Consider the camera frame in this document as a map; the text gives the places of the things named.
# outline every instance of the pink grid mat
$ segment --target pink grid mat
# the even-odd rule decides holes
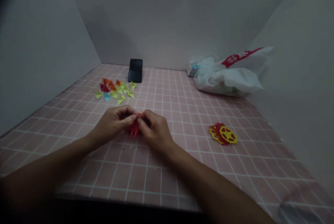
[[[127,75],[128,66],[101,64],[2,136],[1,175],[85,136],[108,107],[117,106],[114,98],[108,103],[95,98],[101,77],[125,82]],[[166,117],[178,145],[244,190],[273,218],[282,213],[283,203],[301,219],[306,211],[323,223],[333,221],[334,201],[246,98],[203,93],[184,71],[155,68],[143,69],[134,94],[134,99],[125,95],[122,105]],[[221,146],[211,138],[209,126],[217,122],[236,132],[236,145]],[[175,172],[144,140],[127,133],[91,153],[59,192],[199,210]]]

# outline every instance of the smartphone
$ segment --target smartphone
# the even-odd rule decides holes
[[[128,81],[134,83],[141,83],[143,75],[143,60],[130,59],[130,69]]]

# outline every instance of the white plastic bag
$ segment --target white plastic bag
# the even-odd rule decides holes
[[[186,70],[188,77],[194,77],[197,70],[202,68],[202,66],[213,65],[217,61],[219,61],[219,58],[216,55],[203,56],[197,60],[190,61]]]
[[[258,77],[266,68],[273,47],[234,54],[198,69],[194,80],[199,90],[228,96],[243,96],[262,90]]]

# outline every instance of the left hand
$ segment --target left hand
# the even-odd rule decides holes
[[[131,126],[137,117],[138,113],[129,105],[108,108],[86,137],[97,149],[110,142],[119,132]]]

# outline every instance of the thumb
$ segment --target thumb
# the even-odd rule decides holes
[[[121,123],[120,125],[122,126],[123,129],[127,128],[134,123],[134,121],[137,119],[137,117],[138,116],[136,114],[130,115],[129,117],[126,117],[125,119],[119,121]]]
[[[146,137],[150,133],[151,129],[146,125],[145,121],[143,121],[141,118],[139,118],[137,121],[139,124],[139,130]]]

